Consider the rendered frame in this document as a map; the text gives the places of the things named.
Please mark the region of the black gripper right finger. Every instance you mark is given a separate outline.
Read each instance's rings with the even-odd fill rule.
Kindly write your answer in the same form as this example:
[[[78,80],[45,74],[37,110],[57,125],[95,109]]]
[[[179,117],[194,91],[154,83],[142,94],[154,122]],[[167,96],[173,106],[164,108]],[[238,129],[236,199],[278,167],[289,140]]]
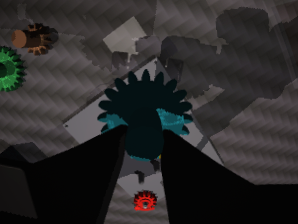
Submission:
[[[164,129],[169,224],[298,224],[298,184],[255,185]]]

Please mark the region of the teal gear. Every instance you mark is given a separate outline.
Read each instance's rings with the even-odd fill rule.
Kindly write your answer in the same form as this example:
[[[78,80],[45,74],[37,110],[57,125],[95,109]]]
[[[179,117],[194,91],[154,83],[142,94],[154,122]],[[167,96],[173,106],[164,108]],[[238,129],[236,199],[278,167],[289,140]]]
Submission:
[[[189,113],[193,108],[190,101],[181,101],[188,95],[186,89],[178,89],[177,80],[169,80],[164,84],[164,72],[158,72],[154,80],[150,80],[148,69],[142,72],[141,80],[136,73],[129,72],[128,83],[114,80],[116,89],[105,88],[104,93],[109,100],[98,101],[98,107],[106,112],[100,113],[97,120],[106,123],[101,133],[109,131],[117,125],[128,125],[125,136],[125,151],[130,159],[136,161],[152,161],[160,159],[164,151],[164,129],[170,129],[180,135],[189,135],[184,124],[193,123]],[[180,103],[181,101],[181,103]]]

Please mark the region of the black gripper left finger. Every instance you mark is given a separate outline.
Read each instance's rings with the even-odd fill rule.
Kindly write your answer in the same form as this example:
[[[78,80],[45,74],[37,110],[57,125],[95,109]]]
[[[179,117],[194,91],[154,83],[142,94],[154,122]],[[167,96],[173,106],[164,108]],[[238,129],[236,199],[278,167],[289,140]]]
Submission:
[[[117,125],[35,164],[0,157],[0,224],[104,224],[126,131]]]

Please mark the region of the red gear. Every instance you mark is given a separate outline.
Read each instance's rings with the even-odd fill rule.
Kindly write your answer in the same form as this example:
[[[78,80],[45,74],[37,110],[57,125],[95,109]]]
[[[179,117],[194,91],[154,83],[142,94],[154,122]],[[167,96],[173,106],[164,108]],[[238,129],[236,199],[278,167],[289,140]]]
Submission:
[[[156,194],[150,194],[150,190],[148,193],[145,192],[141,193],[138,192],[138,196],[137,194],[134,194],[134,198],[133,198],[133,204],[136,204],[136,208],[137,206],[140,206],[140,209],[142,208],[142,202],[148,202],[148,208],[152,208],[153,206],[156,206],[156,202],[157,202],[157,198],[156,198]]]

